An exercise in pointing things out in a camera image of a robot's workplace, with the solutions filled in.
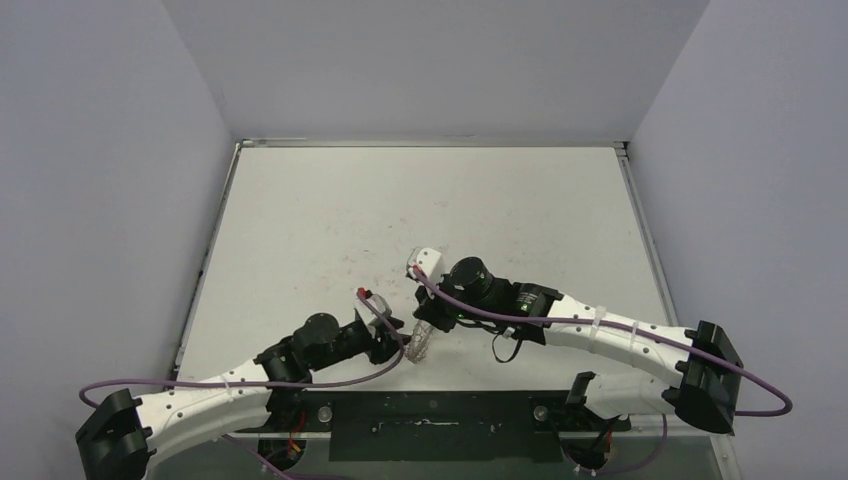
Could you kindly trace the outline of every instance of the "purple cable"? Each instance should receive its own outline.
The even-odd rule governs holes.
[[[654,451],[651,452],[650,455],[648,455],[647,457],[642,459],[641,462],[634,463],[633,465],[625,465],[623,467],[605,468],[605,469],[602,469],[602,470],[595,470],[595,474],[597,474],[597,475],[617,475],[619,473],[635,472],[636,470],[644,468],[644,467],[648,466],[651,462],[656,460],[657,457],[660,456],[660,453],[662,453],[663,449],[665,448],[665,444],[668,441],[668,419],[665,418],[665,415],[663,415],[662,418],[663,418],[663,433],[662,433],[662,436],[660,437],[660,443],[657,445],[657,448],[655,448]],[[567,458],[571,463],[573,463],[575,465],[577,464],[567,454],[565,455],[565,458]],[[592,473],[591,469],[588,469],[586,467],[582,467],[582,466],[579,466],[579,465],[578,465],[578,467],[580,468],[581,472]]]
[[[433,282],[431,282],[424,273],[416,267],[412,269],[415,277],[427,287],[428,290],[433,292],[435,295],[438,295],[442,300],[450,303],[451,305],[461,308],[466,312],[473,313],[475,315],[481,316],[483,318],[488,318],[490,320],[499,320],[502,322],[516,322],[516,323],[532,323],[532,322],[549,322],[549,323],[567,323],[573,325],[592,325],[594,324],[594,319],[588,318],[555,318],[555,317],[515,317],[512,315],[501,315],[499,313],[487,312],[485,310],[481,310],[479,308],[472,307],[471,305],[466,305],[465,303],[460,302],[459,300],[451,297],[450,295],[439,290],[439,287],[436,286]],[[622,330],[625,332],[630,332],[631,328],[628,326],[624,326],[615,322],[611,322],[609,320],[601,320],[599,322],[602,327],[614,328],[616,330]],[[743,376],[748,380],[756,383],[775,397],[781,399],[783,401],[783,407],[777,410],[739,410],[736,412],[737,417],[779,417],[781,415],[786,415],[790,411],[792,411],[792,400],[783,392],[777,389],[777,387],[771,385],[770,383],[762,380],[760,377],[754,375],[753,373],[738,367],[723,358],[716,357],[715,355],[711,355],[703,350],[698,350],[697,348],[691,347],[689,345],[684,345],[680,342],[676,342],[674,340],[669,340],[660,335],[653,334],[651,332],[647,332],[644,330],[636,330],[636,335],[640,337],[644,337],[650,340],[653,340],[658,343],[664,343],[666,345],[670,345],[674,348],[678,348],[680,350],[684,350],[689,352],[692,355],[701,357],[705,360],[708,360],[716,365],[730,370],[731,372]]]
[[[229,388],[229,387],[268,387],[268,388],[335,388],[335,387],[347,387],[350,385],[357,385],[359,383],[364,383],[369,380],[373,380],[379,376],[385,375],[393,368],[400,365],[401,360],[403,360],[403,354],[406,347],[403,345],[403,338],[398,333],[397,329],[392,325],[392,322],[386,318],[385,315],[380,313],[376,308],[374,308],[368,301],[363,297],[359,292],[356,294],[356,298],[365,305],[371,313],[374,314],[377,318],[383,322],[384,325],[389,329],[392,333],[392,338],[394,338],[398,342],[399,350],[398,354],[392,363],[387,365],[382,370],[374,372],[370,375],[366,375],[361,378],[356,378],[353,380],[345,380],[342,382],[330,382],[330,383],[296,383],[296,382],[232,382],[225,384],[223,382],[218,383],[200,383],[200,382],[184,382],[179,380],[148,380],[144,378],[119,378],[115,380],[104,380],[102,382],[95,382],[91,385],[86,385],[79,391],[79,399],[82,400],[82,403],[88,405],[91,408],[97,408],[97,403],[88,398],[86,395],[91,390],[95,390],[97,388],[104,387],[114,387],[118,385],[153,385],[159,387],[183,387],[183,388]]]
[[[309,474],[309,473],[285,473],[282,470],[280,470],[279,468],[275,467],[274,464],[271,463],[270,460],[268,460],[265,457],[263,457],[262,455],[260,455],[259,452],[250,448],[250,445],[248,445],[247,442],[244,442],[244,441],[239,440],[237,438],[231,437],[230,435],[222,435],[221,438],[232,443],[233,445],[238,445],[239,447],[247,450],[248,453],[250,453],[251,455],[256,457],[257,460],[262,462],[262,465],[265,465],[266,467],[268,467],[268,470],[271,470],[271,472],[274,475],[282,478],[283,480],[348,480],[347,477],[340,477],[338,475],[313,475],[313,474]]]

